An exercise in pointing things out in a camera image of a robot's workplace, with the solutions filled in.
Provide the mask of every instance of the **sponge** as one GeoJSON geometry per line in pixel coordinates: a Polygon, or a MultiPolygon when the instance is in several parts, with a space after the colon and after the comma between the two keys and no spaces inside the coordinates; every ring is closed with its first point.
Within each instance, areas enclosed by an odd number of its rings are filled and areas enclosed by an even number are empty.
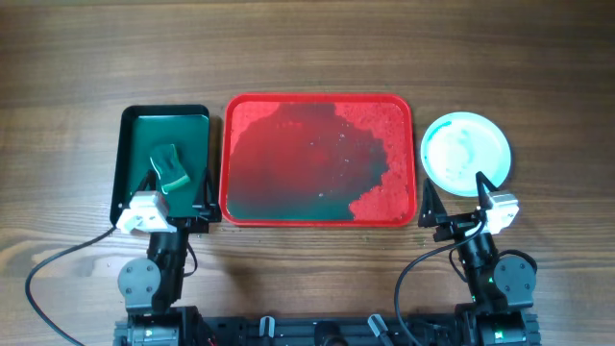
{"type": "Polygon", "coordinates": [[[150,161],[158,173],[164,194],[190,183],[190,177],[180,163],[175,144],[162,144],[152,149],[150,161]]]}

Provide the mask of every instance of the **white plate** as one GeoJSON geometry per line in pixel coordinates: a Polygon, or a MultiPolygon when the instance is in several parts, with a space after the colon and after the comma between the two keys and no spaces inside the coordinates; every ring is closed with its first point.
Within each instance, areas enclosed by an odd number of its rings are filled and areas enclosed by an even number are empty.
{"type": "Polygon", "coordinates": [[[452,194],[478,196],[476,173],[500,186],[510,171],[510,146],[488,119],[457,111],[435,120],[421,141],[421,161],[431,180],[452,194]]]}

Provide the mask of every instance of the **black cable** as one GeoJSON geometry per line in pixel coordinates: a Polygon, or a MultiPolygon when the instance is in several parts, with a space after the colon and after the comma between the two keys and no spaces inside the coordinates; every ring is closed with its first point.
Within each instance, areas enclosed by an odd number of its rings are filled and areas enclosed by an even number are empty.
{"type": "Polygon", "coordinates": [[[63,337],[64,339],[66,339],[66,341],[72,343],[73,345],[84,345],[83,343],[77,341],[75,338],[73,338],[72,336],[70,336],[69,334],[67,334],[65,331],[63,331],[62,329],[60,329],[60,327],[58,327],[55,323],[53,323],[51,321],[51,319],[49,319],[49,317],[47,317],[47,315],[42,311],[42,309],[38,306],[37,302],[35,301],[35,298],[32,296],[32,292],[31,292],[31,288],[30,288],[30,284],[32,282],[32,278],[35,276],[35,274],[37,273],[38,270],[40,270],[42,267],[44,267],[45,265],[51,263],[54,260],[59,259],[60,257],[64,256],[64,255],[68,255],[72,252],[75,252],[77,250],[81,250],[95,242],[98,242],[102,239],[104,239],[105,237],[109,236],[110,234],[113,233],[113,231],[115,231],[115,227],[111,227],[108,231],[104,232],[101,235],[98,235],[97,237],[93,238],[90,241],[86,241],[83,244],[80,245],[75,245],[71,248],[68,248],[64,251],[60,251],[58,252],[56,255],[53,255],[51,257],[49,257],[48,259],[42,261],[41,263],[37,264],[31,271],[30,274],[28,274],[28,278],[26,278],[26,298],[28,298],[28,302],[30,303],[30,305],[32,306],[32,309],[34,309],[38,316],[40,316],[40,318],[42,318],[43,321],[45,321],[45,323],[47,323],[47,325],[49,325],[49,327],[51,327],[52,330],[54,330],[56,333],[58,333],[61,337],[63,337]]]}
{"type": "Polygon", "coordinates": [[[458,243],[453,243],[453,244],[449,244],[446,246],[442,246],[440,248],[437,248],[435,250],[429,251],[426,254],[423,254],[421,256],[419,256],[417,259],[413,260],[406,268],[404,268],[404,270],[402,271],[402,274],[400,274],[399,279],[397,279],[397,284],[395,284],[395,295],[393,297],[393,301],[394,301],[394,305],[395,305],[395,314],[397,315],[397,320],[400,322],[400,325],[402,326],[402,330],[404,331],[404,333],[406,334],[406,336],[408,337],[409,341],[413,342],[414,344],[416,344],[417,346],[422,346],[421,343],[416,339],[416,337],[414,337],[414,335],[412,335],[412,333],[410,332],[410,329],[406,326],[406,323],[404,323],[404,318],[402,317],[402,311],[400,309],[400,288],[402,286],[402,281],[404,280],[404,277],[406,276],[406,274],[418,263],[420,263],[423,260],[426,260],[428,258],[430,258],[433,255],[437,255],[441,252],[447,251],[447,250],[451,250],[451,249],[455,249],[465,243],[467,243],[468,241],[476,238],[477,236],[479,236],[482,233],[482,229],[484,228],[484,224],[485,224],[486,220],[485,220],[485,216],[484,216],[484,211],[480,211],[480,226],[479,228],[472,234],[470,235],[470,237],[459,241],[458,243]]]}
{"type": "Polygon", "coordinates": [[[196,272],[196,269],[199,267],[199,261],[196,260],[196,255],[194,254],[194,250],[192,250],[192,246],[190,246],[190,243],[187,243],[187,247],[188,247],[188,252],[192,256],[192,259],[194,260],[194,270],[192,270],[189,273],[184,273],[184,277],[185,278],[187,278],[190,275],[194,274],[196,272]]]}
{"type": "Polygon", "coordinates": [[[453,269],[455,270],[455,272],[457,273],[457,275],[459,276],[459,278],[465,282],[468,283],[468,279],[465,278],[465,276],[463,275],[463,273],[461,273],[461,271],[459,269],[457,269],[457,266],[455,265],[455,262],[453,261],[453,252],[455,251],[455,249],[451,249],[451,251],[449,252],[449,262],[451,263],[451,265],[453,266],[453,269]]]}

